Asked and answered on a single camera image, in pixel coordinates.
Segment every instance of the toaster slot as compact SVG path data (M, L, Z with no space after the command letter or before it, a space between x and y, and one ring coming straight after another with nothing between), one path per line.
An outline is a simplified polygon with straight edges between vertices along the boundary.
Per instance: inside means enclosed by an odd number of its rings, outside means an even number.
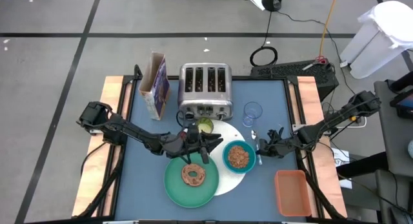
M225 92L225 68L218 68L218 92Z
M201 67L195 69L195 92L202 92L203 71L204 70Z
M215 68L208 67L208 92L215 92Z
M194 69L186 68L185 69L185 92L192 92L194 82Z

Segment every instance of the white trash bin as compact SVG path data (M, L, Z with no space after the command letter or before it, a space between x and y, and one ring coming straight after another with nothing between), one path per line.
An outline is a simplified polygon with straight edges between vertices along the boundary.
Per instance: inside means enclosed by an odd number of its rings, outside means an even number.
M413 10L399 1L387 1L358 18L363 23L340 58L351 64L351 75L371 75L404 50L413 48Z

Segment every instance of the toaster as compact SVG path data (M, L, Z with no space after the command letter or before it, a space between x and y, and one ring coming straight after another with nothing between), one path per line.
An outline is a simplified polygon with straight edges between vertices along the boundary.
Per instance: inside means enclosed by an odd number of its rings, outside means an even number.
M225 63L186 63L179 71L178 109L186 119L232 117L232 74Z

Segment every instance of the orange plastic bin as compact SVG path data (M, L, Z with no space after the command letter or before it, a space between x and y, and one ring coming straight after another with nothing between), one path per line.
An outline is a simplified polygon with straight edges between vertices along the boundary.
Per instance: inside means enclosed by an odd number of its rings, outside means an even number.
M302 170L279 170L274 178L279 213L283 216L310 216L307 181Z

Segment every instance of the green plate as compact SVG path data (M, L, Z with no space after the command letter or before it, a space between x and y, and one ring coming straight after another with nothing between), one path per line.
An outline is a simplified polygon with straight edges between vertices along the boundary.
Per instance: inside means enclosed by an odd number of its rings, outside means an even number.
M204 182L193 187L182 180L182 168L186 163L181 158L172 159L165 170L163 182L169 198L185 208L200 207L210 201L218 188L219 174L214 161L209 158L209 164L202 162L201 155L190 155L192 163L196 163L205 169Z

